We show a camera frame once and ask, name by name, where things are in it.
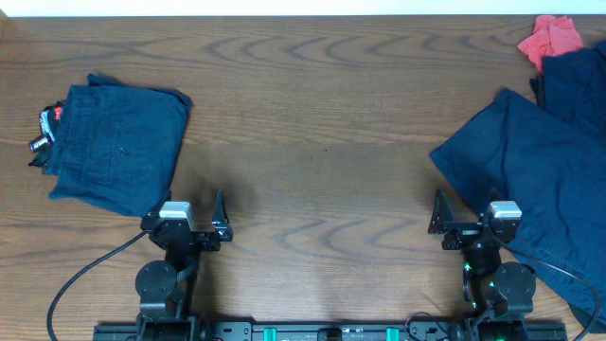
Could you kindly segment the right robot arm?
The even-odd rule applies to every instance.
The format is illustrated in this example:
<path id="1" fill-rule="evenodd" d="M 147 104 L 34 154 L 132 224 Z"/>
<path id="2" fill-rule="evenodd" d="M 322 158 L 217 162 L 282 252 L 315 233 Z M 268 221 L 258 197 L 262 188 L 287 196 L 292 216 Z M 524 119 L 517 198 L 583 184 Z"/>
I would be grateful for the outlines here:
<path id="1" fill-rule="evenodd" d="M 513 241 L 522 211 L 513 201 L 493 201 L 475 223 L 454 219 L 443 190 L 435 194 L 428 226 L 441 247 L 463 257 L 463 296 L 473 311 L 445 330 L 450 340 L 527 340 L 524 318 L 533 311 L 536 276 L 520 262 L 503 262 L 500 250 Z"/>

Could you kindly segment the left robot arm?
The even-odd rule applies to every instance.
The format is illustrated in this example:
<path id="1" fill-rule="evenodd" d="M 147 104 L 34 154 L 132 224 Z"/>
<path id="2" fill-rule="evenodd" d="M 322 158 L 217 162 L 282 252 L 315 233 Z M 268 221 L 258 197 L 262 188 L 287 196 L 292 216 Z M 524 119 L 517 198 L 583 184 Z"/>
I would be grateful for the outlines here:
<path id="1" fill-rule="evenodd" d="M 207 341 L 213 328 L 190 310 L 200 270 L 201 254 L 216 252 L 234 234 L 219 191 L 212 213 L 211 231 L 196 231 L 190 203 L 165 199 L 142 218 L 141 229 L 165 251 L 162 260 L 145 264 L 137 273 L 140 297 L 135 341 Z"/>

